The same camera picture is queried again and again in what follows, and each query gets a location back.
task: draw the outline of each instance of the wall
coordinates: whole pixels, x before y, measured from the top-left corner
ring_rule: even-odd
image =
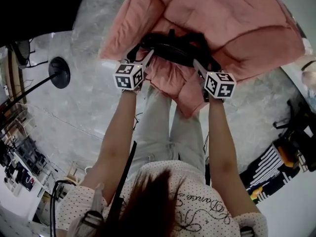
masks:
[[[316,49],[316,0],[282,0]]]
[[[5,90],[0,87],[0,105],[8,99],[8,96],[5,94]]]
[[[299,173],[258,204],[267,217],[269,237],[308,237],[316,226],[316,172]]]
[[[15,197],[5,185],[3,179],[5,177],[4,167],[0,165],[0,204],[5,209],[23,218],[33,219],[34,209],[36,210],[40,199],[37,198],[40,187],[39,184],[34,184],[32,190],[29,192],[22,187],[19,196]]]

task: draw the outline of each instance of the floor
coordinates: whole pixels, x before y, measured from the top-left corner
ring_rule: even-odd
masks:
[[[119,100],[120,92],[112,77],[114,64],[98,59],[98,51],[123,1],[83,0],[72,32],[44,35],[32,42],[36,49],[31,55],[33,65],[61,56],[70,66],[67,88],[60,90],[48,82],[27,96],[36,123],[31,137],[41,152],[65,172],[72,161],[84,169],[97,159]],[[44,64],[25,69],[24,80],[33,80],[26,81],[25,86],[46,78],[47,68]],[[138,95],[137,113],[144,108],[146,87]],[[280,131],[272,123],[289,116],[288,99],[294,103],[302,100],[285,73],[275,69],[238,85],[233,99],[225,103],[240,172],[278,137]],[[207,115],[206,107],[200,113],[204,138],[208,133]]]

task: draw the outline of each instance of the person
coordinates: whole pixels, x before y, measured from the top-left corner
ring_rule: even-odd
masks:
[[[104,184],[104,221],[94,236],[267,236],[266,218],[238,174],[223,102],[210,96],[206,171],[210,172],[211,186],[207,186],[199,115],[184,119],[176,109],[169,133],[171,101],[150,87],[142,119],[133,134],[136,93],[122,93],[97,162],[60,204],[58,236],[65,236],[71,223],[91,209],[99,184]],[[132,137],[137,148],[119,194],[124,200],[120,216],[114,221],[108,215]]]

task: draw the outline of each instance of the black and white marker cube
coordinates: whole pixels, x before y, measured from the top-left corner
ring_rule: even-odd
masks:
[[[233,96],[236,84],[232,74],[207,72],[204,88],[214,98],[228,99]]]
[[[113,75],[118,89],[134,90],[144,80],[144,69],[141,64],[120,63]]]

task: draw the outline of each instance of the wrist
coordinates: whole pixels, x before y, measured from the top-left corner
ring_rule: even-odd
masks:
[[[208,99],[210,104],[223,104],[222,99],[214,98],[211,94],[208,95]]]
[[[137,92],[133,91],[133,90],[124,90],[122,92],[122,95],[134,95],[136,96],[137,95]]]
[[[142,90],[143,83],[141,82],[134,90],[123,89],[122,93],[124,92],[134,92],[136,95]]]

